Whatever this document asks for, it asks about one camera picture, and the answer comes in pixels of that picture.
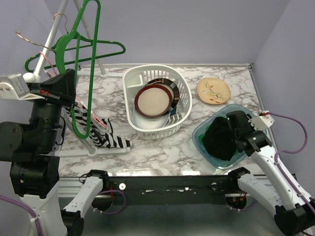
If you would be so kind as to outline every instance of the beige plate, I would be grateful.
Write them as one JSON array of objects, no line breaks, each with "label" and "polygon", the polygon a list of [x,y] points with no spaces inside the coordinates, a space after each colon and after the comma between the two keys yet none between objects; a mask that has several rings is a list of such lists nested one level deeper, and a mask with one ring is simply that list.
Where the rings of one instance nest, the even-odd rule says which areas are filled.
[{"label": "beige plate", "polygon": [[228,85],[218,78],[202,79],[197,85],[197,92],[203,102],[213,105],[227,102],[231,95]]}]

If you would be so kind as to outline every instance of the plate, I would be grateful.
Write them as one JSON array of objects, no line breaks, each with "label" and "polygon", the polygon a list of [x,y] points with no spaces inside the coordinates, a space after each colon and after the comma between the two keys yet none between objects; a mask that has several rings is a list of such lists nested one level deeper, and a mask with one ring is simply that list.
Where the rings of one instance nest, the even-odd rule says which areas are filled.
[{"label": "plate", "polygon": [[164,87],[166,87],[172,94],[172,104],[171,104],[171,109],[170,109],[170,112],[176,107],[178,101],[179,101],[179,89],[177,87],[177,85],[169,80],[169,79],[166,79],[166,78],[158,78],[158,79],[154,79],[154,80],[151,80],[149,81],[146,85],[156,85],[156,84],[159,84],[159,85],[162,85]]},{"label": "plate", "polygon": [[231,96],[228,85],[218,78],[205,78],[197,84],[197,92],[200,99],[212,105],[220,105],[227,102]]},{"label": "plate", "polygon": [[148,85],[136,95],[134,106],[145,117],[156,118],[169,111],[172,104],[171,92],[161,85]]},{"label": "plate", "polygon": [[133,124],[139,129],[159,129],[164,127],[167,124],[170,113],[156,117],[156,118],[147,118],[140,115],[136,109],[133,110]]}]

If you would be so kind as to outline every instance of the dish rack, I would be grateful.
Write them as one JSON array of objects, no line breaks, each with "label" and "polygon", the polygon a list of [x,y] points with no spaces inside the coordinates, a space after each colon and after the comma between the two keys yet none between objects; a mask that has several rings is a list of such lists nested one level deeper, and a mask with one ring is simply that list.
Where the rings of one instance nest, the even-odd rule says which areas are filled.
[{"label": "dish rack", "polygon": [[[163,128],[140,129],[133,123],[134,99],[136,94],[150,80],[166,78],[173,81],[180,92],[176,114],[171,116]],[[167,65],[148,64],[131,68],[123,76],[124,95],[128,122],[141,139],[154,140],[168,137],[176,133],[184,120],[187,119],[192,108],[192,97],[188,83],[175,69]]]}]

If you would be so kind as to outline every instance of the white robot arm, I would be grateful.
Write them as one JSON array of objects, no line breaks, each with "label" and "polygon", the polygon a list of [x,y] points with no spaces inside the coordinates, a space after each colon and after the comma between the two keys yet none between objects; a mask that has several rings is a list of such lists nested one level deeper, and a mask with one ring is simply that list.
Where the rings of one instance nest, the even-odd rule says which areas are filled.
[{"label": "white robot arm", "polygon": [[242,111],[227,114],[239,151],[245,151],[266,174],[278,195],[259,183],[252,174],[238,178],[239,188],[265,206],[274,216],[279,229],[293,236],[315,223],[315,200],[303,188],[275,155],[275,148],[262,132],[274,120],[268,112],[249,119]]}]

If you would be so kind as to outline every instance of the dark green cloth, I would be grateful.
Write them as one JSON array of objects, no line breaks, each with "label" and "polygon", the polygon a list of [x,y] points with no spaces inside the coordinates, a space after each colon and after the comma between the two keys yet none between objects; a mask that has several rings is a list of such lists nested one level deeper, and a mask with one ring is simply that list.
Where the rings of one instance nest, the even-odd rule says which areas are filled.
[{"label": "dark green cloth", "polygon": [[227,119],[217,117],[206,131],[202,142],[210,155],[230,161],[237,149],[233,139],[234,136],[228,127]]}]

